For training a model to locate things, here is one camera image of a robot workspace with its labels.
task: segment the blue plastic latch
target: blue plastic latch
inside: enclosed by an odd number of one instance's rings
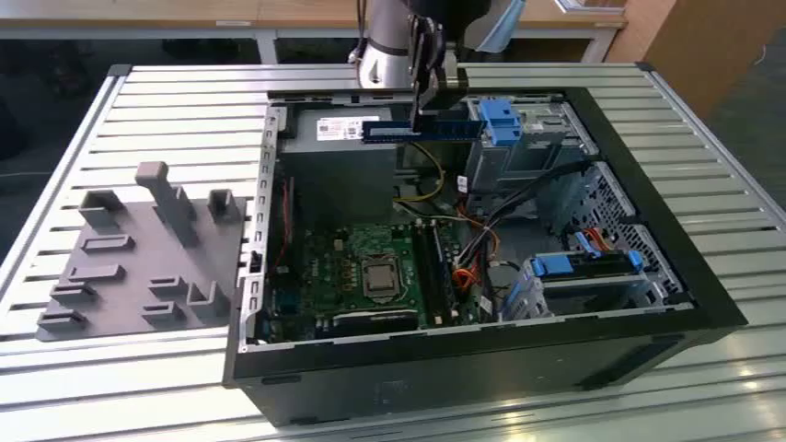
[[[637,250],[629,250],[628,259],[630,260],[630,263],[634,265],[634,269],[637,269],[637,272],[641,272],[644,270],[644,259],[641,257],[641,253]]]
[[[518,111],[512,107],[509,99],[482,99],[481,118],[486,122],[486,130],[492,144],[514,146],[525,136]]]
[[[585,251],[590,253],[596,258],[601,258],[601,250],[593,247],[593,244],[590,244],[590,241],[588,240],[588,237],[585,237],[584,233],[577,232],[577,240],[578,244],[581,244],[581,247],[585,249]]]
[[[533,258],[530,260],[532,263],[532,270],[536,273],[536,276],[541,277],[546,274],[546,266],[544,265],[544,262],[541,261],[541,258]]]
[[[546,274],[566,274],[574,272],[574,266],[566,255],[540,256],[538,259],[546,267]]]
[[[521,283],[517,283],[517,285],[514,285],[514,289],[512,290],[512,293],[508,295],[508,298],[505,299],[502,309],[508,309],[508,306],[510,306],[512,303],[517,300],[518,292],[521,292]]]

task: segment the white table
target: white table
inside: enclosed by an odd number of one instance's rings
[[[784,212],[658,75],[629,64],[469,69],[472,87],[590,89],[751,327],[617,389],[279,429],[242,392],[221,386],[226,328],[38,342],[39,313],[83,224],[74,207],[86,189],[149,199],[131,186],[134,170],[139,161],[163,160],[193,198],[219,186],[251,203],[266,91],[357,86],[344,65],[139,66],[107,78],[0,267],[5,441],[784,438]]]

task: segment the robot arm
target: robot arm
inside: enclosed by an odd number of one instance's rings
[[[378,0],[362,59],[364,87],[413,88],[414,132],[468,93],[461,47],[501,52],[525,0]]]

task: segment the gray fixture plate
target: gray fixture plate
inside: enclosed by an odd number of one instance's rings
[[[189,290],[175,290],[175,293],[157,297],[149,285],[151,279],[179,276],[186,283],[186,289],[190,284],[195,284],[203,296],[207,297],[210,294],[213,281],[217,281],[221,287],[219,297],[229,299],[233,296],[239,268],[246,200],[235,198],[235,203],[239,209],[238,219],[217,224],[209,210],[209,200],[193,200],[193,227],[201,242],[189,249],[183,248],[170,226],[162,222],[154,209],[155,203],[123,204],[125,209],[114,212],[121,232],[111,236],[106,235],[106,232],[102,235],[90,224],[86,224],[55,289],[74,283],[69,276],[75,268],[99,270],[99,267],[105,267],[110,270],[119,265],[125,272],[121,272],[117,278],[89,282],[97,293],[93,300],[77,299],[65,306],[53,299],[42,315],[43,319],[73,309],[85,317],[86,323],[82,326],[67,324],[65,327],[55,327],[55,331],[39,327],[37,338],[42,341],[61,341],[226,325],[229,311],[198,316],[195,309],[187,304]],[[93,253],[83,250],[86,242],[94,242],[95,238],[102,236],[114,238],[118,233],[133,238],[133,248]],[[143,313],[149,315],[151,312],[166,311],[163,307],[169,302],[178,306],[173,320],[149,321]],[[218,299],[214,302],[218,302],[217,307],[222,309],[223,300]]]

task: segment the black cable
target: black cable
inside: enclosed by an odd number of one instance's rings
[[[597,159],[585,159],[582,161],[574,161],[553,168],[549,172],[544,173],[538,178],[528,183],[528,185],[512,193],[498,208],[492,212],[486,220],[486,224],[490,225],[496,219],[509,215],[517,207],[528,202],[541,189],[560,177],[570,175],[573,173],[584,172],[596,162]]]
[[[538,178],[530,181],[521,190],[516,191],[508,196],[508,198],[505,198],[505,201],[501,203],[497,209],[492,211],[492,214],[486,218],[485,228],[481,230],[481,233],[478,233],[478,236],[470,241],[468,247],[462,251],[460,255],[461,264],[466,264],[469,259],[472,259],[472,257],[476,255],[478,247],[484,242],[486,232],[501,222],[502,218],[514,212],[520,205],[534,198],[541,189],[546,187],[546,185],[553,180],[557,180],[565,175],[584,172],[598,159],[600,158],[593,157],[582,161],[574,161],[572,163],[562,164],[561,166],[553,168],[549,172],[544,173]]]
[[[521,272],[521,266],[516,262],[500,261],[500,263],[501,263],[501,265],[505,265],[505,266],[510,267],[512,269],[514,269],[517,272]]]
[[[424,212],[424,211],[418,210],[416,207],[413,207],[412,204],[408,204],[408,203],[405,203],[402,201],[396,201],[396,203],[398,205],[401,205],[402,207],[405,207],[409,211],[412,211],[421,218],[429,218],[432,216],[426,212]]]

